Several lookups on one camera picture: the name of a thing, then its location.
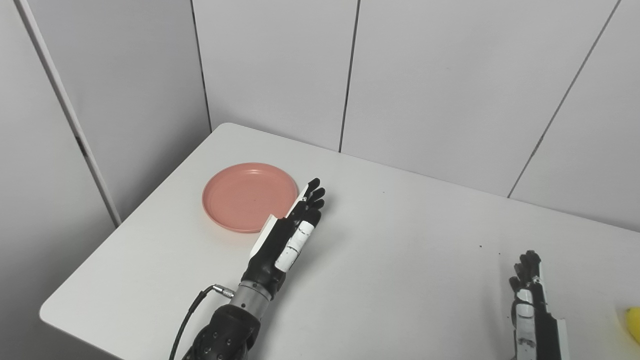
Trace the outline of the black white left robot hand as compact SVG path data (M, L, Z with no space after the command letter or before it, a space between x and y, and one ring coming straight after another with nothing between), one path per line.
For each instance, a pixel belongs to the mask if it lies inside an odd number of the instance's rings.
M242 282L248 282L251 289L262 289L269 300L276 296L320 223L325 194L320 179L313 178L295 199L288 214L283 218L269 216L251 250Z

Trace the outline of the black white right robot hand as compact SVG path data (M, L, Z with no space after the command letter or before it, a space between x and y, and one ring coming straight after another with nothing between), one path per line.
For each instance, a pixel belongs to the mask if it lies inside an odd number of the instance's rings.
M565 319L550 312L541 257L528 250L514 264L509 278L514 298L510 307L514 360L569 360Z

